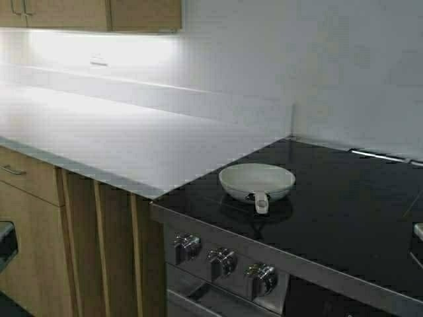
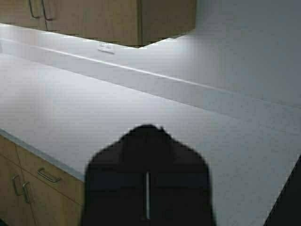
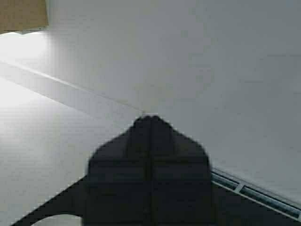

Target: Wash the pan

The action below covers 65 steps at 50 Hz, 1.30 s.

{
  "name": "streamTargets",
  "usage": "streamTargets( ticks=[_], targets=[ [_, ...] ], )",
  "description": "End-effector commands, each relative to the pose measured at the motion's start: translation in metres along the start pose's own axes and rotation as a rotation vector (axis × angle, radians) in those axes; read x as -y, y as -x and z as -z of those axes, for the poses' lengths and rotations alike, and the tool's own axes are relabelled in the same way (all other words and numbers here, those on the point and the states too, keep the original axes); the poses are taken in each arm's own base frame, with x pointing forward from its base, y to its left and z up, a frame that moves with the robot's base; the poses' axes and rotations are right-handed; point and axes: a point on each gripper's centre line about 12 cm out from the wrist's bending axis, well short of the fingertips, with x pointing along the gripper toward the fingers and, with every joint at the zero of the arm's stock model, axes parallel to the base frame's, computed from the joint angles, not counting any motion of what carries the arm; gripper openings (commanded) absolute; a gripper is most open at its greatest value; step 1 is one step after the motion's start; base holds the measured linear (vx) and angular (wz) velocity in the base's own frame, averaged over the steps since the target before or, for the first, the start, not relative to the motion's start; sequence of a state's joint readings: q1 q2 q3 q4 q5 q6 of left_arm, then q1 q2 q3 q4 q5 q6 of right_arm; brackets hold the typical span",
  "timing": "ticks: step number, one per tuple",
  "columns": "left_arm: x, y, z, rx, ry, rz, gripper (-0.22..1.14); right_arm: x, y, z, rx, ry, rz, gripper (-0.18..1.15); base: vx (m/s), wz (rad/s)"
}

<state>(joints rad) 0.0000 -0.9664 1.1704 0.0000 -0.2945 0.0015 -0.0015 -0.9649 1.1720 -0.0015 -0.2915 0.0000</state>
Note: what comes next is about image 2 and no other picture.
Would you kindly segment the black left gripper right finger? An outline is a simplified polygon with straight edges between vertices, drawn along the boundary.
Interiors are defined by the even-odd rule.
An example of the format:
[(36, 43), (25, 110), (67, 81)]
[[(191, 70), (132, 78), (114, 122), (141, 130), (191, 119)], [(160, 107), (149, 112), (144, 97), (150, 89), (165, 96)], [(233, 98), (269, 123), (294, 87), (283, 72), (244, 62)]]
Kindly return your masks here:
[(214, 226), (208, 163), (163, 128), (147, 131), (151, 226)]

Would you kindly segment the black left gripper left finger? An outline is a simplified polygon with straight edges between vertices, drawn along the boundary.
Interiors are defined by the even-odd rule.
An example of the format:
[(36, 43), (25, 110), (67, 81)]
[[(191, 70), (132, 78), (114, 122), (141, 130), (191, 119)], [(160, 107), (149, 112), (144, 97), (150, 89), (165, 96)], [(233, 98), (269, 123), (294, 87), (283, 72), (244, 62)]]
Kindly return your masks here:
[(147, 128), (93, 156), (85, 171), (83, 226), (146, 226)]

